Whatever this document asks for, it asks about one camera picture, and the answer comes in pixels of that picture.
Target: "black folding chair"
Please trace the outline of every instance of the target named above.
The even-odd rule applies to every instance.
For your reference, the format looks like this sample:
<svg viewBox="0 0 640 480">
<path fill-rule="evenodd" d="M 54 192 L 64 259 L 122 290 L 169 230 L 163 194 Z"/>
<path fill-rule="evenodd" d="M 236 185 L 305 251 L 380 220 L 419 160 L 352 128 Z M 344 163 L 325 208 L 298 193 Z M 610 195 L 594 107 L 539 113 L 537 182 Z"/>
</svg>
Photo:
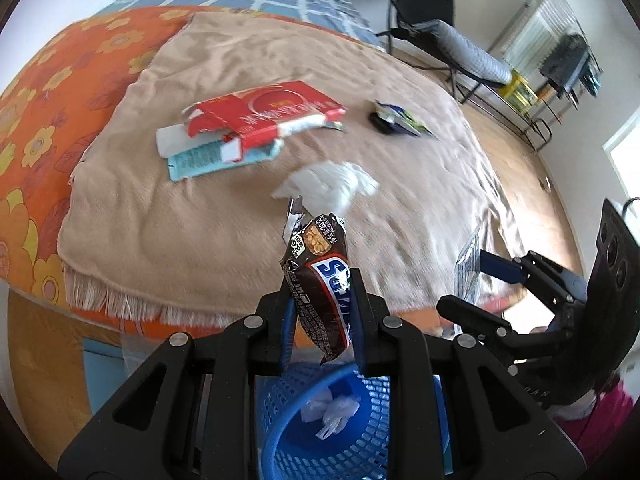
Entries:
<svg viewBox="0 0 640 480">
<path fill-rule="evenodd" d="M 396 28 L 393 28 L 394 9 L 396 10 Z M 389 54 L 393 53 L 393 38 L 396 38 L 397 40 L 408 41 L 421 51 L 447 65 L 446 67 L 425 67 L 408 63 L 420 70 L 449 70 L 451 94 L 454 98 L 456 97 L 456 72 L 460 72 L 468 78 L 491 88 L 499 88 L 504 85 L 504 83 L 479 78 L 462 68 L 438 48 L 436 39 L 430 32 L 419 32 L 417 34 L 412 32 L 413 26 L 431 20 L 442 20 L 453 27 L 454 0 L 390 0 L 386 31 L 380 32 L 377 37 L 386 36 Z"/>
</svg>

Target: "beige blanket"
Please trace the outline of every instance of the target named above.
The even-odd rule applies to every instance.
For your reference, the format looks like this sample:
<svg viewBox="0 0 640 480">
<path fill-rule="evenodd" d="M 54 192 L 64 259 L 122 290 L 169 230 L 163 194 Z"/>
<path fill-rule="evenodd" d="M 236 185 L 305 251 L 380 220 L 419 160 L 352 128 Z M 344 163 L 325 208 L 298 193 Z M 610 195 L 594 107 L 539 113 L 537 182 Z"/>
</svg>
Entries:
<svg viewBox="0 0 640 480">
<path fill-rule="evenodd" d="M 171 182 L 157 128 L 194 102 L 302 79 L 348 108 L 346 133 L 309 131 L 277 159 Z M 372 101 L 415 112 L 440 140 L 389 137 L 367 121 Z M 378 50 L 322 30 L 215 12 L 193 21 L 129 86 L 73 174 L 60 230 L 70 304 L 169 324 L 223 324 L 254 311 L 282 280 L 286 201 L 271 193 L 300 167 L 361 165 L 379 183 L 346 215 L 350 263 L 393 311 L 434 306 L 454 289 L 454 263 L 476 226 L 485 247 L 523 253 L 494 170 L 439 86 Z M 491 284 L 492 294 L 513 289 Z"/>
</svg>

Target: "orange fabric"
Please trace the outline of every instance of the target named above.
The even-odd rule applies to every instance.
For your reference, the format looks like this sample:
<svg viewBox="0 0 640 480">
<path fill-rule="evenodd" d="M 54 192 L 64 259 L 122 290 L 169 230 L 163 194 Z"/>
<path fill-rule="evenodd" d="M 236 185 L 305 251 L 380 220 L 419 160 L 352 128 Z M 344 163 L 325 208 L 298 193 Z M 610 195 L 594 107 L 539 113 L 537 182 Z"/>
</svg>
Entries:
<svg viewBox="0 0 640 480">
<path fill-rule="evenodd" d="M 203 11 L 299 23 L 255 10 L 199 6 L 142 7 L 94 16 L 52 38 L 4 90 L 0 96 L 0 278 L 12 287 L 69 308 L 56 250 L 69 208 L 71 171 L 111 118 L 127 86 L 194 12 Z M 73 311 L 88 321 L 157 339 L 177 330 L 193 336 L 220 331 Z"/>
</svg>

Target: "candy bar wrapper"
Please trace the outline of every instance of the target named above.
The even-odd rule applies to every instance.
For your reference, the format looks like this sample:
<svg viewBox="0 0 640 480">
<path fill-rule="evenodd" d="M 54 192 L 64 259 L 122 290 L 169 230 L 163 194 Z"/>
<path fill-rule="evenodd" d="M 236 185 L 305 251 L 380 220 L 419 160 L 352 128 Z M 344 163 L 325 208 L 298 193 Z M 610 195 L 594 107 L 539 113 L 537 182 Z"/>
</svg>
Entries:
<svg viewBox="0 0 640 480">
<path fill-rule="evenodd" d="M 287 251 L 280 262 L 300 324 L 332 361 L 350 344 L 350 272 L 342 219 L 333 214 L 313 218 L 302 197 L 289 202 L 282 235 Z"/>
</svg>

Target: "magenta fabric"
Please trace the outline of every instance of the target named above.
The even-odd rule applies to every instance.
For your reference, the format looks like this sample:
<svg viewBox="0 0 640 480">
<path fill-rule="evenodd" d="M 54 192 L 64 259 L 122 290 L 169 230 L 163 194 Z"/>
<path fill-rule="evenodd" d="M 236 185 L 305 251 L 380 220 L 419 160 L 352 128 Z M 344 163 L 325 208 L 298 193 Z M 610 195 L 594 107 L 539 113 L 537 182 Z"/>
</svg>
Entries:
<svg viewBox="0 0 640 480">
<path fill-rule="evenodd" d="M 580 449 L 587 466 L 593 464 L 610 446 L 634 408 L 634 402 L 622 382 L 600 397 L 598 405 L 582 420 L 556 420 L 556 423 Z"/>
</svg>

